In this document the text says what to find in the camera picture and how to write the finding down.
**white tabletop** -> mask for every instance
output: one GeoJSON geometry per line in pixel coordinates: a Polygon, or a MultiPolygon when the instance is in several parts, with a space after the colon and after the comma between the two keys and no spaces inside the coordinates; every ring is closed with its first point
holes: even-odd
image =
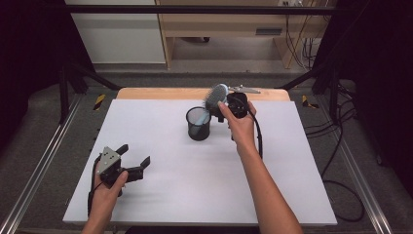
{"type": "MultiPolygon", "coordinates": [[[[331,209],[292,101],[256,100],[264,162],[302,225],[332,225],[331,209]]],[[[210,135],[194,141],[185,114],[199,100],[115,99],[63,221],[83,224],[94,159],[104,146],[128,144],[122,166],[147,156],[144,179],[131,182],[111,221],[125,225],[256,225],[241,160],[226,123],[212,117],[210,135]]]]}

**brush bristles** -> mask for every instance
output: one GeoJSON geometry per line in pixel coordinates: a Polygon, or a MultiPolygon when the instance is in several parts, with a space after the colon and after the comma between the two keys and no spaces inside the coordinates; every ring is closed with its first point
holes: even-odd
{"type": "Polygon", "coordinates": [[[204,107],[207,111],[214,112],[218,108],[218,102],[225,102],[228,95],[228,87],[219,84],[213,87],[204,98],[204,107]]]}

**pen holder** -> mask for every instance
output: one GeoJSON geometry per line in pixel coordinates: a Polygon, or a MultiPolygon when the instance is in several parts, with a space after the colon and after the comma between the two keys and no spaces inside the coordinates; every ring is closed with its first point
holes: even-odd
{"type": "Polygon", "coordinates": [[[193,140],[204,140],[209,136],[210,115],[205,108],[196,106],[186,113],[188,135],[193,140]]]}

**black curtain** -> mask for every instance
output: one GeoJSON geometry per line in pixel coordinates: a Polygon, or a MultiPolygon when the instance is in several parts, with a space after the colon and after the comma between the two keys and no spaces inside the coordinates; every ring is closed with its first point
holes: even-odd
{"type": "MultiPolygon", "coordinates": [[[[355,103],[384,164],[413,196],[413,1],[369,1],[347,35],[335,62],[340,79],[357,85],[355,103]]],[[[332,18],[315,66],[351,19],[332,18]]]]}
{"type": "Polygon", "coordinates": [[[45,11],[48,3],[65,4],[0,1],[0,150],[19,126],[30,95],[58,83],[65,63],[94,71],[70,14],[45,11]]]}

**human hand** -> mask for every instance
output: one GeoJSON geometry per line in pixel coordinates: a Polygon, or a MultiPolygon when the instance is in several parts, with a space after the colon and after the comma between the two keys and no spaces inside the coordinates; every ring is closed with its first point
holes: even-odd
{"type": "MultiPolygon", "coordinates": [[[[231,129],[234,142],[237,144],[237,150],[240,156],[248,149],[254,148],[256,150],[254,120],[252,119],[252,116],[248,113],[244,118],[238,119],[224,103],[220,102],[218,103],[218,106],[221,113],[228,120],[228,125],[231,129]]],[[[256,109],[252,102],[249,101],[248,106],[252,114],[255,115],[256,109]]]]}
{"type": "Polygon", "coordinates": [[[128,172],[122,172],[111,188],[102,183],[100,175],[94,175],[94,199],[89,220],[82,233],[102,233],[112,217],[118,194],[128,179],[128,172]]]}

